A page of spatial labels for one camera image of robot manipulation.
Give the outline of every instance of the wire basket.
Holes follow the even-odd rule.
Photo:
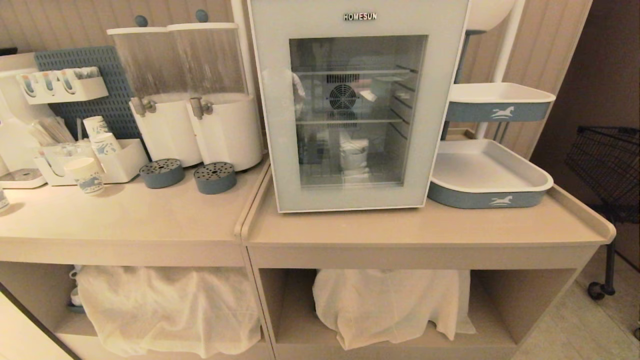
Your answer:
[[[565,160],[619,223],[639,223],[639,133],[632,127],[579,126]]]

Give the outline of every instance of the cart wheel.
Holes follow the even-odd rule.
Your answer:
[[[600,283],[597,282],[597,281],[594,281],[591,284],[589,284],[589,288],[587,289],[587,293],[589,294],[589,297],[591,297],[593,300],[602,300],[602,299],[604,299],[604,293],[600,289]]]

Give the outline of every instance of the fridge door frame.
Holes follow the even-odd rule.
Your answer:
[[[460,60],[469,2],[248,1],[278,212],[424,206],[449,90]],[[346,13],[359,12],[375,12],[376,20],[344,20]],[[428,36],[413,116],[425,120],[412,121],[403,184],[302,188],[289,40],[391,35]]]

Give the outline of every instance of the paper cup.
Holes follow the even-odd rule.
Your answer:
[[[111,155],[122,150],[120,143],[112,133],[99,134],[90,138],[91,147],[96,155]]]
[[[0,188],[0,213],[9,208],[9,199],[6,198],[4,190]]]
[[[100,134],[110,133],[109,126],[101,116],[88,117],[83,120],[86,133],[89,138],[93,138]]]
[[[65,164],[65,172],[87,195],[97,195],[104,190],[100,168],[93,158],[81,158]]]

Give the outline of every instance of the floor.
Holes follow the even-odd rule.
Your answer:
[[[638,360],[640,273],[616,256],[615,296],[599,302],[586,293],[592,281],[604,280],[605,247],[550,310],[512,360]]]

